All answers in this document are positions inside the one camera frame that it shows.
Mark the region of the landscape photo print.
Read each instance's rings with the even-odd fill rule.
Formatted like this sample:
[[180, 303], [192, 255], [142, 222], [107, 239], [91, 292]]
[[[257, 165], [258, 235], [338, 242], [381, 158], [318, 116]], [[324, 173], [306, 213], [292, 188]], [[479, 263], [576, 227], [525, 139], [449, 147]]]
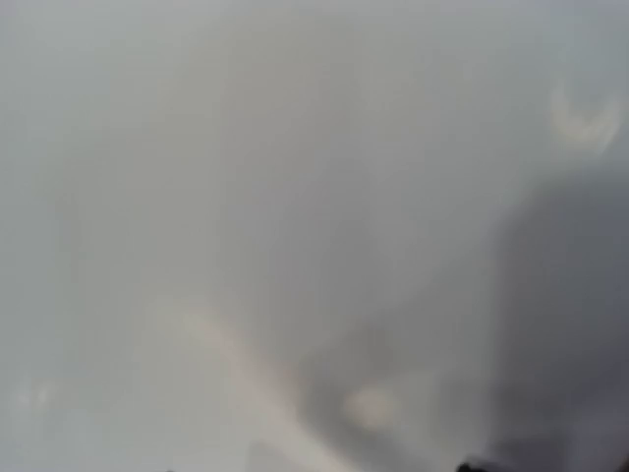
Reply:
[[5, 471], [624, 471], [624, 1], [5, 1]]

